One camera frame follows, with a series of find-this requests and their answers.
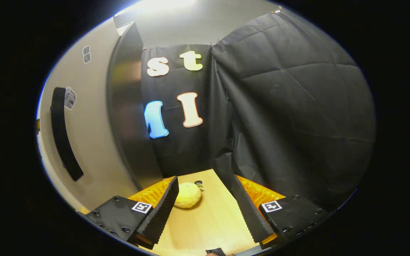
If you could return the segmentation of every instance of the light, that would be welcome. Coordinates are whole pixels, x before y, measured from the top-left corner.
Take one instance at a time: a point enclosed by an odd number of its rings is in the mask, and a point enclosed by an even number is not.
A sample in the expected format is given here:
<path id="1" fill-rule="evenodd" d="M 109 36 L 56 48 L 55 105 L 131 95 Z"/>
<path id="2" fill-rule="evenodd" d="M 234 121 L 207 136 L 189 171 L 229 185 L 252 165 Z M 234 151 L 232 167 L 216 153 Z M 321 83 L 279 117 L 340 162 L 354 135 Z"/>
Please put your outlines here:
<path id="1" fill-rule="evenodd" d="M 142 0 L 116 13 L 115 17 L 133 10 L 143 10 L 149 12 L 174 10 L 187 7 L 194 2 L 195 0 Z"/>

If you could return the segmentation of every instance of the wall sign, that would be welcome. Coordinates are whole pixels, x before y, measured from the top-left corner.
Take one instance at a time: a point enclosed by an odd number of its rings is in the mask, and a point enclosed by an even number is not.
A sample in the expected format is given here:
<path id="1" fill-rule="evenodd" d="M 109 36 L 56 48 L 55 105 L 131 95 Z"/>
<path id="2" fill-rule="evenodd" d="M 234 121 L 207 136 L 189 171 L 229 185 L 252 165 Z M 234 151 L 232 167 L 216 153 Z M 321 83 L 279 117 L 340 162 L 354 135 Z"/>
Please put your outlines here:
<path id="1" fill-rule="evenodd" d="M 196 62 L 196 59 L 202 58 L 202 55 L 195 53 L 193 50 L 185 52 L 179 55 L 184 59 L 184 67 L 187 70 L 198 71 L 203 68 L 203 65 Z M 149 76 L 164 76 L 169 73 L 169 66 L 167 65 L 169 60 L 165 57 L 153 58 L 148 61 L 147 73 Z M 203 119 L 199 116 L 197 111 L 197 105 L 195 99 L 198 97 L 195 92 L 186 92 L 177 96 L 177 99 L 181 102 L 184 112 L 183 126 L 191 128 L 201 125 Z M 164 127 L 161 114 L 161 101 L 151 101 L 145 107 L 145 122 L 147 129 L 150 129 L 150 138 L 161 138 L 169 135 L 169 130 Z"/>

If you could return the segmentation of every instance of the black fabric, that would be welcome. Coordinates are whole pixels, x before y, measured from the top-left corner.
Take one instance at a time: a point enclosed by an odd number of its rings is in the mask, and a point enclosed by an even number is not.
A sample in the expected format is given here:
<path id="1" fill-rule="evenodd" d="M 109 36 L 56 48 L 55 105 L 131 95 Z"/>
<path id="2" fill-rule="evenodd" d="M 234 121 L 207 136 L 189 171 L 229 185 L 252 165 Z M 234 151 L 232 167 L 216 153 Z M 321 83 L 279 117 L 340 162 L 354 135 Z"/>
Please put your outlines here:
<path id="1" fill-rule="evenodd" d="M 204 68 L 179 58 L 194 50 Z M 332 211 L 355 190 L 371 157 L 374 105 L 349 54 L 303 18 L 261 16 L 219 44 L 153 47 L 170 72 L 142 68 L 144 104 L 161 100 L 170 134 L 153 139 L 165 177 L 212 167 L 231 191 L 233 175 Z M 202 125 L 184 128 L 178 94 L 196 92 Z"/>
<path id="2" fill-rule="evenodd" d="M 233 109 L 232 162 L 218 154 L 213 166 L 221 180 L 236 173 L 328 210 L 339 207 L 366 170 L 375 135 L 371 92 L 352 58 L 286 12 L 249 22 L 211 53 L 212 75 Z"/>

